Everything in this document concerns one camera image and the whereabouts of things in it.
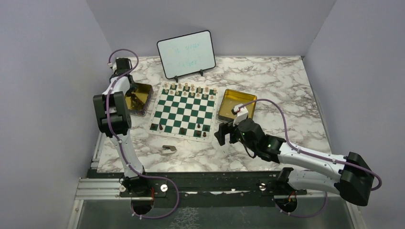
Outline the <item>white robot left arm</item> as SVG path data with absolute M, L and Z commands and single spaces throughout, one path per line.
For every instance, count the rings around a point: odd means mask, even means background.
M 144 196 L 150 190 L 150 183 L 144 176 L 144 166 L 134 152 L 130 137 L 131 116 L 125 100 L 126 92 L 133 83 L 130 75 L 132 70 L 130 59 L 117 58 L 116 70 L 110 77 L 108 88 L 102 94 L 93 96 L 93 104 L 98 128 L 113 142 L 124 167 L 121 185 L 127 191 Z

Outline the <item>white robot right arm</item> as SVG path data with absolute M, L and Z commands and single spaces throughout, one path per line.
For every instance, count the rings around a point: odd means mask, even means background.
M 337 194 L 357 206 L 368 205 L 376 176 L 357 153 L 342 156 L 290 146 L 286 139 L 266 134 L 251 118 L 237 125 L 220 124 L 214 134 L 220 145 L 225 144 L 226 135 L 231 144 L 241 143 L 264 161 L 300 167 L 282 170 L 275 182 L 281 194 L 312 189 Z

